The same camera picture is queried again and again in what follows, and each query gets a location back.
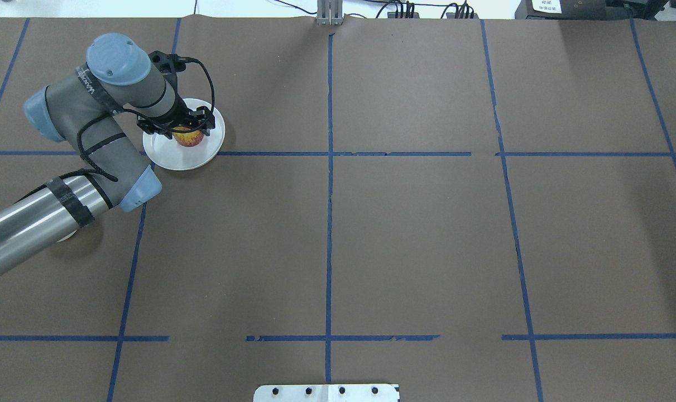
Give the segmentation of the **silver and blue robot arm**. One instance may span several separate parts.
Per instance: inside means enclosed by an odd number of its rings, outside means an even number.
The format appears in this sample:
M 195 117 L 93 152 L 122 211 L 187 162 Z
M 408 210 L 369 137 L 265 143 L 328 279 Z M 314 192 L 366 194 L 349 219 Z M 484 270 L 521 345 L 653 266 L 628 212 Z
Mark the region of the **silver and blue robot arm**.
M 70 76 L 24 102 L 27 121 L 45 139 L 65 143 L 81 167 L 53 176 L 0 211 L 0 277 L 52 245 L 90 226 L 113 208 L 129 213 L 162 191 L 146 158 L 116 117 L 131 114 L 147 135 L 174 140 L 216 127 L 215 99 L 191 107 L 177 75 L 199 66 L 191 56 L 146 52 L 121 33 L 98 36 Z

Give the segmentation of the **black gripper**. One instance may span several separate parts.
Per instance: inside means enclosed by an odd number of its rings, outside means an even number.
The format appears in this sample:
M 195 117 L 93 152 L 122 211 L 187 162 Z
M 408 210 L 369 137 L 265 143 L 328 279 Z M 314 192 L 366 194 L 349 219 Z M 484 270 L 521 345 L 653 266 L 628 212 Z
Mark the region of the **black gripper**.
M 212 105 L 200 99 L 177 98 L 169 111 L 161 116 L 139 114 L 138 127 L 148 135 L 164 135 L 169 139 L 194 132 L 209 136 L 214 129 L 214 110 Z

